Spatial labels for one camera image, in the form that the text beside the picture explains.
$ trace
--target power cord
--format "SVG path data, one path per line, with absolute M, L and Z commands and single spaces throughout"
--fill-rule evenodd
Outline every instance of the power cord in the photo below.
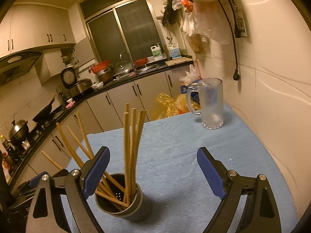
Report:
M 236 46 L 235 46 L 235 38 L 234 38 L 234 34 L 233 34 L 233 29 L 232 29 L 232 26 L 231 26 L 231 23 L 230 23 L 230 20 L 228 18 L 228 15 L 224 9 L 224 7 L 222 6 L 220 0 L 218 0 L 222 10 L 224 11 L 224 14 L 227 18 L 227 21 L 229 23 L 229 26 L 230 26 L 230 29 L 231 29 L 231 34 L 232 34 L 232 40 L 233 40 L 233 46 L 234 46 L 234 55 L 235 55 L 235 71 L 234 71 L 234 74 L 233 74 L 233 79 L 238 81 L 240 80 L 240 75 L 238 74 L 238 58 L 237 58 L 237 55 L 236 55 Z
M 236 38 L 241 38 L 241 32 L 240 30 L 238 29 L 238 24 L 236 22 L 236 16 L 235 16 L 235 12 L 234 12 L 234 9 L 232 7 L 232 4 L 231 4 L 231 1 L 228 0 L 229 4 L 230 4 L 230 7 L 231 7 L 231 10 L 232 10 L 232 14 L 233 14 L 233 18 L 234 18 L 234 34 L 235 34 L 235 37 Z

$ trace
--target silver bolt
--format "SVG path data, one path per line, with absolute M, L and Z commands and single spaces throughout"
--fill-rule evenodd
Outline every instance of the silver bolt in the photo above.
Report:
M 228 173 L 230 176 L 233 176 L 233 177 L 237 175 L 235 170 L 229 170 Z
M 47 174 L 44 174 L 44 175 L 41 177 L 42 180 L 47 180 L 48 178 L 49 178 L 49 175 L 47 175 Z
M 72 176 L 76 176 L 76 175 L 79 174 L 79 172 L 80 172 L 80 171 L 79 171 L 78 169 L 72 170 L 72 171 L 71 171 L 71 175 L 72 175 Z
M 260 178 L 261 180 L 266 180 L 266 179 L 267 179 L 267 177 L 266 177 L 265 175 L 263 175 L 263 174 L 259 174 L 259 178 Z

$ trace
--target clear glass beer mug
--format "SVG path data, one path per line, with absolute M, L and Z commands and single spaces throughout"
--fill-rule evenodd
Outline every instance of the clear glass beer mug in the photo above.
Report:
M 191 104 L 191 93 L 198 92 L 200 110 L 194 110 Z M 197 116 L 201 116 L 204 128 L 215 130 L 224 123 L 224 97 L 222 80 L 218 78 L 201 79 L 192 83 L 187 90 L 187 106 Z

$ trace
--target frying pan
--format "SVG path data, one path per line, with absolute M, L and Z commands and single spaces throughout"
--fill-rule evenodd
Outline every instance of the frying pan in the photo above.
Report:
M 36 123 L 39 123 L 41 121 L 44 121 L 47 119 L 49 114 L 51 113 L 52 110 L 52 103 L 55 101 L 55 95 L 56 93 L 53 94 L 52 100 L 50 101 L 49 105 L 47 105 L 43 110 L 39 112 L 32 120 Z

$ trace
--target black countertop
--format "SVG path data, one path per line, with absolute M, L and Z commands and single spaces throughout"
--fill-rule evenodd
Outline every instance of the black countertop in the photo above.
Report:
M 158 74 L 167 70 L 171 70 L 174 68 L 178 68 L 178 67 L 183 67 L 183 66 L 187 66 L 193 63 L 193 61 L 186 61 L 183 63 L 179 63 L 176 65 L 171 65 L 171 66 L 166 66 L 165 65 L 165 60 L 163 61 L 162 64 L 159 64 L 159 68 L 156 70 L 151 70 L 149 72 L 144 72 L 144 73 L 140 73 L 140 74 L 136 74 L 130 77 L 127 77 L 123 80 L 119 80 L 119 81 L 112 81 L 108 84 L 106 84 L 105 86 L 103 86 L 101 89 L 98 90 L 90 90 L 89 92 L 87 92 L 86 94 L 79 95 L 74 97 L 75 100 L 75 104 L 73 107 L 71 107 L 70 109 L 65 109 L 63 111 L 63 113 L 54 121 L 52 121 L 49 126 L 42 132 L 42 134 L 36 139 L 36 141 L 34 143 L 31 144 L 31 146 L 29 147 L 29 149 L 25 152 L 25 155 L 22 159 L 21 164 L 18 166 L 18 168 L 16 169 L 16 171 L 14 172 L 13 176 L 11 176 L 11 179 L 9 181 L 9 187 L 10 190 L 13 189 L 13 186 L 15 185 L 18 177 L 20 176 L 21 172 L 23 171 L 24 167 L 26 166 L 27 162 L 30 160 L 30 158 L 32 157 L 32 155 L 34 155 L 34 153 L 36 152 L 36 150 L 39 148 L 39 146 L 43 143 L 43 141 L 48 137 L 48 135 L 56 128 L 56 123 L 61 123 L 72 111 L 74 111 L 74 109 L 76 109 L 83 101 L 85 101 L 88 98 L 91 98 L 95 95 L 98 95 L 100 93 L 103 93 L 107 90 L 113 89 L 115 87 L 121 86 L 123 84 L 129 83 L 131 81 L 134 80 L 138 80 L 153 74 Z

